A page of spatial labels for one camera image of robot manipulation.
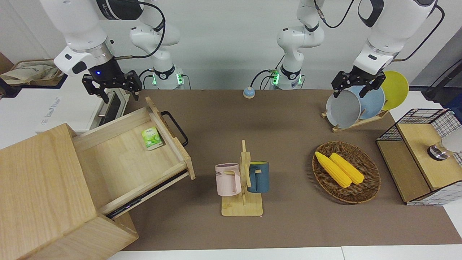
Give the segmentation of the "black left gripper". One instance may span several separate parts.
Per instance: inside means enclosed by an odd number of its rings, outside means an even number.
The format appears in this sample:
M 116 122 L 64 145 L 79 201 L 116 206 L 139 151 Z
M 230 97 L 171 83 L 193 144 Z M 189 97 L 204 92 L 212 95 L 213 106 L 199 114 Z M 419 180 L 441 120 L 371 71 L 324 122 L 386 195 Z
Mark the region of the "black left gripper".
M 370 74 L 358 68 L 357 66 L 353 66 L 350 73 L 340 71 L 334 77 L 331 82 L 334 90 L 333 95 L 335 98 L 337 98 L 340 93 L 347 88 L 364 85 L 360 91 L 360 97 L 363 98 L 366 94 L 368 94 L 368 92 L 372 90 L 378 90 L 385 79 L 386 75 L 384 72 L 380 72 L 378 75 Z

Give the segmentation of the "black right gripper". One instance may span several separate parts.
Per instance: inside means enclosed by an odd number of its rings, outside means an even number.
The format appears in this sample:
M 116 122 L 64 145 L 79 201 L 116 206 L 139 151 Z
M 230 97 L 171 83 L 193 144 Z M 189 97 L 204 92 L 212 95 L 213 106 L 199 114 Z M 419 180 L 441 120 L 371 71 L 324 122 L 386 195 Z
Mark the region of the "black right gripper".
M 131 70 L 128 73 L 122 72 L 115 58 L 111 58 L 104 64 L 88 69 L 90 74 L 84 74 L 82 84 L 89 95 L 100 97 L 106 104 L 109 97 L 105 92 L 106 88 L 122 88 L 130 92 L 135 101 L 139 100 L 139 92 L 142 90 L 142 82 L 138 74 Z

